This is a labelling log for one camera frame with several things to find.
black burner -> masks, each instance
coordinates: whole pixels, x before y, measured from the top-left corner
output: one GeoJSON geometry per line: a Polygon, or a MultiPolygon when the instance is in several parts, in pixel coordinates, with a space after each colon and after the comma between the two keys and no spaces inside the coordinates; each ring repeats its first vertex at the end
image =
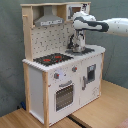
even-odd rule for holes
{"type": "Polygon", "coordinates": [[[63,55],[60,53],[54,53],[54,54],[47,55],[44,57],[36,58],[36,59],[34,59],[34,62],[43,64],[45,66],[50,66],[50,65],[53,65],[56,63],[67,61],[69,59],[73,59],[73,57],[66,56],[66,55],[63,55]]]}

oven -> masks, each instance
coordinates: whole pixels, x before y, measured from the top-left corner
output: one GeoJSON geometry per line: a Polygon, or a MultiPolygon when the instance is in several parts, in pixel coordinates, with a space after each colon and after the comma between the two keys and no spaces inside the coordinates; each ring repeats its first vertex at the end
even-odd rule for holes
{"type": "Polygon", "coordinates": [[[79,108],[80,76],[74,65],[52,71],[49,75],[49,123],[52,125],[79,108]]]}

table surface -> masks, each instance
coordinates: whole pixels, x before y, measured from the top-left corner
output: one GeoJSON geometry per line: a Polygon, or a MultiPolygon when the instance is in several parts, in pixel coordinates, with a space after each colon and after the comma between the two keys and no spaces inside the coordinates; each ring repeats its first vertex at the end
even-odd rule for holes
{"type": "MultiPolygon", "coordinates": [[[[37,119],[23,109],[16,110],[0,118],[0,128],[44,128],[37,119]]],[[[81,128],[69,118],[64,118],[50,128],[81,128]]]]}
{"type": "Polygon", "coordinates": [[[128,89],[102,80],[101,93],[71,117],[87,128],[115,128],[128,118],[128,89]]]}

control knob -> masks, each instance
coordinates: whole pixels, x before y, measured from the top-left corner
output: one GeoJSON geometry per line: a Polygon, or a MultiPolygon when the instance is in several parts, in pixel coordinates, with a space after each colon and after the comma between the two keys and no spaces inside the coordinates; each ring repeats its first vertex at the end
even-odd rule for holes
{"type": "Polygon", "coordinates": [[[59,74],[58,74],[58,73],[55,73],[55,74],[54,74],[54,78],[55,78],[55,79],[59,79],[59,74]]]}
{"type": "Polygon", "coordinates": [[[76,72],[76,70],[77,70],[77,67],[73,67],[73,68],[72,68],[72,71],[73,71],[73,72],[76,72]]]}

cabinet door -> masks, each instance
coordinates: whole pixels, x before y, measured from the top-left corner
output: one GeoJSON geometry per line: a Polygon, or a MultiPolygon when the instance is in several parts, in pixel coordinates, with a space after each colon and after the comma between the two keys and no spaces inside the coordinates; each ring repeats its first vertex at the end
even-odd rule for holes
{"type": "Polygon", "coordinates": [[[99,96],[102,55],[82,61],[80,105],[83,106],[99,96]]]}

